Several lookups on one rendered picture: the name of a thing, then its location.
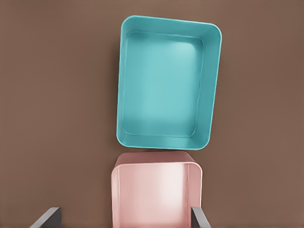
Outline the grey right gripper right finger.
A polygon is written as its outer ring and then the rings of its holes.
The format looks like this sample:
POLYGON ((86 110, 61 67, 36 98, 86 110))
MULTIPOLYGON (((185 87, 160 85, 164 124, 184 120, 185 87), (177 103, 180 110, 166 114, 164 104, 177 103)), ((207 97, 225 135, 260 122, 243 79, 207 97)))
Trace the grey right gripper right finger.
POLYGON ((191 228, 211 228, 202 208, 191 208, 191 228))

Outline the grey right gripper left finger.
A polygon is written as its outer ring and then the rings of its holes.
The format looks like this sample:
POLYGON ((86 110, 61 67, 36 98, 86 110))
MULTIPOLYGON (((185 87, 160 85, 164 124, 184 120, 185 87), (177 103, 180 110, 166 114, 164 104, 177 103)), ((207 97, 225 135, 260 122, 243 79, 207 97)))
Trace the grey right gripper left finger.
POLYGON ((51 207, 29 228, 62 228, 61 208, 51 207))

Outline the pink rectangular plastic tray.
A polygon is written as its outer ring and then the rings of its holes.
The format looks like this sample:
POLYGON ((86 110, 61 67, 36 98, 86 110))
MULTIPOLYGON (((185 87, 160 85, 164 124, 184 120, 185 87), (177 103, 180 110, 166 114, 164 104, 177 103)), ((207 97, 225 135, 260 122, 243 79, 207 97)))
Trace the pink rectangular plastic tray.
POLYGON ((184 151, 127 152, 111 175, 114 228, 190 228, 202 168, 184 151))

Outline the teal rectangular plastic tray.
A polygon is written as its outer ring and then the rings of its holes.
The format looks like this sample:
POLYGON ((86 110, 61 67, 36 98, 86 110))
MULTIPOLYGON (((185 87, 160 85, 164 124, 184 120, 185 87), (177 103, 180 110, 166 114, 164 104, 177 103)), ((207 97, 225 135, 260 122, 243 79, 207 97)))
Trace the teal rectangular plastic tray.
POLYGON ((212 23, 132 15, 121 25, 118 142, 200 150, 210 140, 222 33, 212 23))

